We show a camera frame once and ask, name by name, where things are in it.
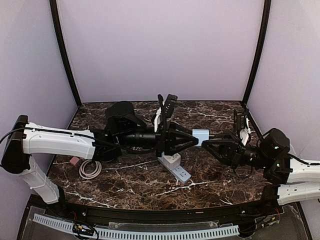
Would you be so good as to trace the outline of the blue cube adapter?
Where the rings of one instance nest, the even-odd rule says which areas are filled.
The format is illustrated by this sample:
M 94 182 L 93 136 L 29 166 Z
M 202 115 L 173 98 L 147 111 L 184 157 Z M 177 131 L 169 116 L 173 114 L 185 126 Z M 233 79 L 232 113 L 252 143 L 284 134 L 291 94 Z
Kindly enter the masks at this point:
M 192 129 L 192 136 L 198 139 L 196 147 L 201 147 L 204 141 L 210 138 L 210 131 L 208 129 Z

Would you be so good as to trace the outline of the white cube socket adapter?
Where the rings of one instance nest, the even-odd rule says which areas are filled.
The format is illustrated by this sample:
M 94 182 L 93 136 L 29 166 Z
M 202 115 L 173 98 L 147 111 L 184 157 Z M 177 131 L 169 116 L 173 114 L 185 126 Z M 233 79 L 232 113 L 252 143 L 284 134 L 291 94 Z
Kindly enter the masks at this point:
M 181 164 L 181 155 L 178 153 L 174 155 L 163 155 L 162 162 L 169 170 L 174 170 Z

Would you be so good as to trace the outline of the blue power strip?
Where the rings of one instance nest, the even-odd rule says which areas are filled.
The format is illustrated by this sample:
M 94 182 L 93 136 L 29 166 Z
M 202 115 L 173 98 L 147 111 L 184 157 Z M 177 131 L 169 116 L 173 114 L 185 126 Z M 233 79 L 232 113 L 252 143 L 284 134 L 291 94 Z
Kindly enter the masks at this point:
M 158 161 L 163 165 L 163 155 L 161 157 L 158 157 Z M 180 181 L 182 184 L 187 183 L 191 175 L 181 166 L 181 164 L 175 168 L 174 170 L 169 170 L 166 166 L 164 166 L 174 177 Z

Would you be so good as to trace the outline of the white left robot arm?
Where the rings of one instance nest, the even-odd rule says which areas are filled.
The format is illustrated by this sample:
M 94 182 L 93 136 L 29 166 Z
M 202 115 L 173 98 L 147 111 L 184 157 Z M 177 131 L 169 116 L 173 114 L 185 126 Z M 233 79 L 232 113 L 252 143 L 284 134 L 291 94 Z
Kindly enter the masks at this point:
M 105 111 L 104 129 L 65 130 L 44 127 L 20 115 L 12 130 L 2 140 L 6 143 L 1 167 L 8 173 L 21 176 L 48 205 L 65 202 L 63 189 L 49 180 L 39 168 L 33 154 L 52 154 L 106 162 L 130 154 L 155 153 L 158 157 L 173 156 L 196 146 L 193 132 L 175 122 L 172 116 L 175 99 L 160 100 L 152 126 L 138 118 L 133 104 L 114 103 Z

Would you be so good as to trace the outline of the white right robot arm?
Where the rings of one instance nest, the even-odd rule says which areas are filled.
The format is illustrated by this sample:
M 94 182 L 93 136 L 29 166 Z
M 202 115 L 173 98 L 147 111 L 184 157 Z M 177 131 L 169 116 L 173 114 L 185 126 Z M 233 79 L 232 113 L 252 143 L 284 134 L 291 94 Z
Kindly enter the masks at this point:
M 290 139 L 277 128 L 267 131 L 255 146 L 234 134 L 218 135 L 201 146 L 233 170 L 242 166 L 262 170 L 269 182 L 261 196 L 265 203 L 284 206 L 320 197 L 320 162 L 292 155 Z

